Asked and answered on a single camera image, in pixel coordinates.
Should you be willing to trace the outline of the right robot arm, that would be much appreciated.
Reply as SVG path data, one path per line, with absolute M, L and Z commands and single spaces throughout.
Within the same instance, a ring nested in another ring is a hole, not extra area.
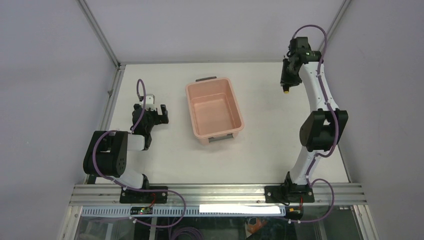
M 299 130 L 300 154 L 282 184 L 282 196 L 289 203 L 302 195 L 312 195 L 310 180 L 315 165 L 321 158 L 332 155 L 349 118 L 330 93 L 323 57 L 323 52 L 312 50 L 307 37 L 293 37 L 283 59 L 280 79 L 283 92 L 303 84 L 310 107 L 310 114 Z

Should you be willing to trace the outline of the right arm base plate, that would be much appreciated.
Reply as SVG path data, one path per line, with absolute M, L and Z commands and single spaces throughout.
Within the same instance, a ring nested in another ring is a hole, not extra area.
M 288 205 L 291 203 L 314 203 L 313 190 L 308 185 L 296 185 L 294 187 L 281 185 L 267 185 L 264 187 L 266 203 L 280 203 Z

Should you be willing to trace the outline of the black yellow screwdriver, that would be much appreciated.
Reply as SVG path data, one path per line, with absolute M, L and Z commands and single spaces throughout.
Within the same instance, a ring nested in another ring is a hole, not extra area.
M 282 86 L 283 92 L 285 94 L 288 94 L 290 92 L 290 87 L 288 85 L 283 85 Z

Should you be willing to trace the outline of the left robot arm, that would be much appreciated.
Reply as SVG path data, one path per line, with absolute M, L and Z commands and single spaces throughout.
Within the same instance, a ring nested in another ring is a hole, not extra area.
M 168 124 L 168 110 L 160 105 L 161 112 L 153 104 L 145 108 L 136 103 L 133 106 L 132 123 L 135 130 L 101 131 L 93 133 L 83 160 L 83 170 L 88 175 L 105 177 L 125 189 L 132 188 L 131 197 L 138 203 L 145 203 L 151 196 L 147 176 L 127 166 L 130 151 L 147 151 L 152 142 L 154 126 Z

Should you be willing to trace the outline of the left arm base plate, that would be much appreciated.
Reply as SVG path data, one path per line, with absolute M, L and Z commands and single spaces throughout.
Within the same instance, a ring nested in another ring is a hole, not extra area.
M 119 202 L 121 204 L 166 204 L 168 200 L 168 187 L 164 185 L 150 186 L 153 192 L 140 192 L 135 190 L 121 189 Z

